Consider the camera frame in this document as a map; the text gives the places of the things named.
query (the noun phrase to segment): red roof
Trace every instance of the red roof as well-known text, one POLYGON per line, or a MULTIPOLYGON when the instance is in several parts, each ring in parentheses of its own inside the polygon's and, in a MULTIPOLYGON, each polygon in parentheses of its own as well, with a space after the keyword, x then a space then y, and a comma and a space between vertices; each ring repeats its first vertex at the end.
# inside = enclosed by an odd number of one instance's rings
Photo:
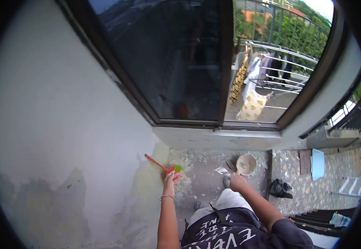
POLYGON ((294 12, 295 14, 298 14, 300 16, 306 16, 304 13, 300 12, 298 9, 287 9, 286 7, 283 7, 286 10, 289 10, 291 12, 294 12))

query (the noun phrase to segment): green bristles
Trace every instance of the green bristles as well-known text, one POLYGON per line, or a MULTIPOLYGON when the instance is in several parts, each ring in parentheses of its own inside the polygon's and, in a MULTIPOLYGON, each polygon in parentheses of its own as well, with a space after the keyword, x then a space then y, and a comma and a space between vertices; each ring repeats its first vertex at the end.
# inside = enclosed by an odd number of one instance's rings
POLYGON ((181 166, 181 165, 175 165, 174 170, 175 170, 175 171, 181 171, 181 170, 182 170, 182 166, 181 166))

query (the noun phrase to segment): foot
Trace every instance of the foot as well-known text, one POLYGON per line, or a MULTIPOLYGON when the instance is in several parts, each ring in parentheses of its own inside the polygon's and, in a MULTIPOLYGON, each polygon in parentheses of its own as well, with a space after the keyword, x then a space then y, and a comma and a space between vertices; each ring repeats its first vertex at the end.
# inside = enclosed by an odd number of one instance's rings
POLYGON ((198 209, 200 209, 200 208, 206 208, 206 207, 208 207, 208 206, 209 206, 209 204, 204 203, 204 202, 200 202, 200 201, 196 201, 196 202, 194 203, 194 209, 195 209, 195 210, 198 210, 198 209))
POLYGON ((230 179, 227 176, 223 177, 223 184, 225 185, 225 188, 230 188, 230 179))

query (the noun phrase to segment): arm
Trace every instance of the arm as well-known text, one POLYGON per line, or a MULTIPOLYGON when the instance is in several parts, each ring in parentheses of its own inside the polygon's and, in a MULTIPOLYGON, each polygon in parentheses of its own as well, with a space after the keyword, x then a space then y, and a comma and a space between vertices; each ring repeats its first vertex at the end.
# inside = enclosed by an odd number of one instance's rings
MULTIPOLYGON (((163 195, 174 196, 174 187, 177 185, 179 179, 173 181, 172 179, 178 176, 179 173, 172 171, 164 180, 163 195)), ((158 222, 158 242, 157 249, 179 249, 179 233, 178 222, 176 221, 175 204, 171 197, 162 197, 161 200, 161 215, 158 222)))
POLYGON ((272 231, 272 225, 276 221, 284 219, 284 216, 277 208, 248 185, 247 180, 240 176, 240 172, 233 173, 230 179, 230 188, 235 192, 239 192, 244 197, 269 233, 272 231))

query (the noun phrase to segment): bracelet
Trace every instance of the bracelet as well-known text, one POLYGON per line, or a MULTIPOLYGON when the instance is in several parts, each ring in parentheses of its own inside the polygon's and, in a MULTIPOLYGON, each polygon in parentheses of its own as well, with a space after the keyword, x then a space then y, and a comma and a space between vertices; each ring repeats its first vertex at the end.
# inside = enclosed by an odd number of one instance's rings
POLYGON ((172 199, 174 198, 172 195, 163 194, 163 195, 160 197, 160 200, 163 200, 163 197, 171 197, 172 199))

